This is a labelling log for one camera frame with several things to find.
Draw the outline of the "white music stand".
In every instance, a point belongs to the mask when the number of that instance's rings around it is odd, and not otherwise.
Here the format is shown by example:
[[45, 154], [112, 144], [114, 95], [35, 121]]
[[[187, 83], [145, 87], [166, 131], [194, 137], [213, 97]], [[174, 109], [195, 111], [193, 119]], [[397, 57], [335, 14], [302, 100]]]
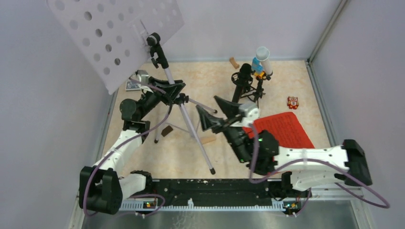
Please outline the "white music stand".
[[177, 1], [49, 0], [47, 6], [110, 94], [148, 60], [176, 88], [162, 46], [184, 25]]

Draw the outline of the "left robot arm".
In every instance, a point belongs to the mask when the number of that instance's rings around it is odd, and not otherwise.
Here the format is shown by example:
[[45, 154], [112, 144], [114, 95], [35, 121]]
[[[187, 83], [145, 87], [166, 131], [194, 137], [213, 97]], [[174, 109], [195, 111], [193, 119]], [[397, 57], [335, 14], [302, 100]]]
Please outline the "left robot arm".
[[151, 175], [148, 172], [134, 172], [119, 178], [119, 173], [132, 154], [146, 140], [151, 127], [143, 118], [160, 102], [165, 103], [169, 115], [174, 101], [185, 87], [182, 80], [174, 83], [150, 77], [147, 83], [137, 83], [150, 91], [137, 100], [125, 99], [120, 104], [123, 129], [108, 153], [92, 166], [85, 166], [79, 175], [79, 207], [86, 216], [96, 213], [114, 215], [122, 201], [138, 193], [148, 197], [153, 192]]

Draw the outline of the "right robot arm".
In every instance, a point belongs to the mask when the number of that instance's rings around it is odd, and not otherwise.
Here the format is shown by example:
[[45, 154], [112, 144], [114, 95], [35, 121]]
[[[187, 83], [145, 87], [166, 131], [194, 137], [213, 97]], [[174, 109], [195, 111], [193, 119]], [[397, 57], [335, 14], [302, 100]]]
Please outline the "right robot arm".
[[281, 173], [283, 195], [292, 197], [298, 191], [331, 183], [353, 187], [373, 184], [365, 152], [357, 141], [345, 139], [341, 145], [320, 149], [284, 147], [267, 130], [255, 128], [253, 137], [244, 130], [259, 118], [256, 103], [233, 103], [219, 96], [214, 99], [226, 118], [216, 117], [197, 105], [202, 130], [222, 133], [238, 161], [246, 163], [251, 174]]

